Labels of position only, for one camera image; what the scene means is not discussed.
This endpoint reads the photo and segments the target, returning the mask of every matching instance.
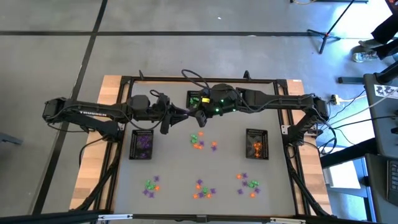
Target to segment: black mesh basket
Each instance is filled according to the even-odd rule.
[[[268,132],[246,129],[246,158],[268,159]]]
[[[151,159],[154,130],[132,130],[129,159]]]

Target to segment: wooden table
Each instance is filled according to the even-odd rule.
[[[119,93],[119,87],[122,76],[118,75],[105,75],[97,103],[112,105],[116,102],[117,95]],[[301,80],[287,80],[287,86],[289,95],[302,95],[304,94],[303,83]],[[282,87],[279,88],[280,94],[283,94]],[[128,87],[125,86],[123,90],[122,102],[126,99],[128,93]],[[285,123],[287,120],[287,111],[283,110],[283,117]],[[293,110],[294,123],[300,121],[304,116],[303,111]],[[94,141],[100,138],[98,133],[89,133],[87,142]],[[315,139],[311,137],[305,137],[306,142],[315,143]],[[76,208],[79,206],[84,199],[90,194],[95,185],[98,183],[101,173],[101,167],[104,160],[106,142],[100,141],[96,144],[92,144],[85,149],[83,159],[81,162],[80,170],[76,180],[75,190],[73,193],[70,208]],[[315,200],[322,206],[322,208],[331,214],[331,207],[329,203],[328,193],[326,191],[326,185],[323,178],[322,167],[319,160],[317,149],[310,145],[304,145],[299,147],[300,157],[302,161],[303,176],[305,179],[305,185],[315,198]],[[108,192],[108,185],[105,185],[103,195],[99,204],[100,208],[105,207],[105,201]],[[299,214],[304,214],[303,201],[299,188],[295,184],[295,196],[297,200],[297,210]]]

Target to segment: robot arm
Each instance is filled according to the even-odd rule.
[[[305,112],[303,119],[288,128],[288,142],[294,145],[302,144],[304,133],[315,123],[328,119],[326,103],[316,96],[267,95],[258,90],[234,89],[225,83],[202,89],[198,106],[190,111],[174,106],[163,93],[155,96],[158,100],[152,106],[146,95],[136,95],[125,103],[115,105],[56,98],[46,102],[43,119],[47,123],[67,121],[77,124],[85,131],[98,131],[107,141],[117,142],[122,138],[118,123],[125,124],[132,119],[159,121],[162,123],[160,132],[167,134],[170,126],[189,116],[195,117],[199,126],[204,127],[208,118],[234,111],[257,113],[265,109],[302,110]],[[110,121],[101,121],[91,116],[107,117]]]

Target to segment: black pole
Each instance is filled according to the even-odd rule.
[[[331,38],[334,38],[334,39],[336,39],[336,40],[340,40],[340,39],[341,39],[341,37],[332,36],[332,35],[330,35],[330,33],[331,33],[331,31],[335,28],[335,26],[337,25],[338,21],[340,21],[340,19],[343,17],[343,15],[346,13],[346,11],[349,9],[349,7],[354,3],[354,1],[355,1],[355,0],[351,0],[351,2],[348,4],[347,8],[344,10],[343,13],[341,13],[340,17],[336,20],[336,22],[332,25],[332,27],[329,29],[329,31],[328,31],[327,33],[322,33],[322,32],[315,31],[315,30],[311,30],[311,29],[308,29],[308,30],[307,30],[307,32],[313,32],[313,33],[315,33],[315,34],[319,34],[319,35],[323,36],[323,37],[322,37],[321,48],[320,48],[320,50],[319,50],[319,54],[322,54],[322,53],[323,53],[323,49],[324,49],[325,46],[326,46],[326,41],[328,40],[328,38],[331,37]]]

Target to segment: black cable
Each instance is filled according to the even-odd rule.
[[[91,145],[91,144],[94,144],[94,143],[100,141],[100,140],[104,140],[105,138],[106,138],[106,136],[103,136],[103,137],[100,138],[100,139],[97,139],[97,140],[95,140],[95,141],[89,142],[89,143],[85,144],[85,145],[80,149],[80,152],[79,152],[79,167],[80,167],[80,165],[81,165],[81,156],[83,155],[83,151],[85,150],[85,148],[86,148],[87,146]]]
[[[192,75],[196,75],[198,78],[200,78],[200,79],[204,82],[204,84],[205,84],[206,86],[197,83],[195,80],[192,80],[191,78],[189,78],[189,77],[185,74],[185,72],[189,72],[189,73],[191,73]],[[183,70],[181,70],[181,74],[182,74],[183,77],[185,77],[187,80],[189,80],[189,81],[192,82],[193,84],[195,84],[195,85],[197,85],[197,86],[200,86],[200,87],[202,87],[202,88],[210,89],[210,86],[209,86],[209,84],[207,83],[207,81],[205,80],[205,78],[203,78],[202,76],[200,76],[200,75],[197,74],[196,72],[191,71],[191,70],[188,70],[188,69],[183,69]]]
[[[304,143],[305,143],[305,144],[309,144],[310,146],[313,146],[313,147],[315,147],[315,149],[319,150],[319,149],[318,149],[318,146],[316,146],[316,145],[314,145],[314,144],[312,144],[312,143],[310,143],[310,142],[304,141]]]
[[[329,122],[331,119],[335,118],[339,113],[343,112],[343,110],[345,110],[349,105],[351,105],[352,103],[354,103],[354,101],[355,101],[356,99],[358,99],[358,97],[360,97],[364,92],[365,92],[365,90],[363,90],[358,96],[356,96],[355,98],[353,98],[353,100],[352,100],[350,103],[348,103],[346,106],[344,106],[343,109],[341,109],[341,111],[338,111],[334,116],[332,116],[331,118],[329,118],[329,119],[328,119],[328,122]]]
[[[56,127],[52,126],[50,123],[47,123],[47,126],[50,127],[50,128],[52,128],[52,129],[55,129],[55,130],[57,130],[57,131],[64,131],[64,132],[67,132],[67,133],[85,133],[85,131],[83,131],[83,130],[81,130],[81,131],[63,130],[63,129],[56,128]]]
[[[336,129],[336,128],[341,128],[341,127],[344,127],[344,126],[347,126],[347,125],[362,123],[362,122],[365,122],[365,121],[374,121],[374,120],[377,120],[377,119],[383,119],[383,118],[396,118],[396,117],[398,117],[398,116],[381,116],[381,117],[377,117],[377,118],[370,118],[370,119],[365,119],[365,120],[362,120],[362,121],[355,121],[355,122],[352,122],[352,123],[343,124],[343,125],[340,125],[340,126],[338,126],[338,127],[335,127],[335,129]]]

